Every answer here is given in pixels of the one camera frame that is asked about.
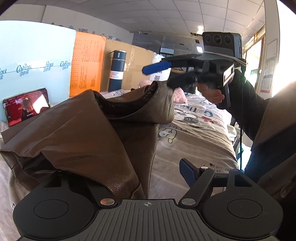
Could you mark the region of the person right forearm dark sleeve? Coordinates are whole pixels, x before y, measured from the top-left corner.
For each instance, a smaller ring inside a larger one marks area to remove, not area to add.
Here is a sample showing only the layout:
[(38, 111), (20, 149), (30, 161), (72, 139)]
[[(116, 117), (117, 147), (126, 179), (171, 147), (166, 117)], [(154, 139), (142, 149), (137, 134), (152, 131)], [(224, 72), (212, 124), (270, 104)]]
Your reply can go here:
[(231, 106), (226, 110), (238, 122), (246, 135), (254, 140), (270, 99), (263, 99), (259, 96), (251, 83), (237, 69), (228, 87)]

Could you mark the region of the person right hand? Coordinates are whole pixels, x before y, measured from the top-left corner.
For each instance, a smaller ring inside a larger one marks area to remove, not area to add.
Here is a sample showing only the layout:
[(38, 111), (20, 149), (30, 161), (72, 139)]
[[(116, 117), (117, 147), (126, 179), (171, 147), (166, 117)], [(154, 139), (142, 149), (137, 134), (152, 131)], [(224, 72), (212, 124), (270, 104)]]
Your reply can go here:
[(220, 90), (210, 89), (206, 84), (196, 83), (196, 87), (203, 97), (213, 104), (219, 104), (225, 98)]

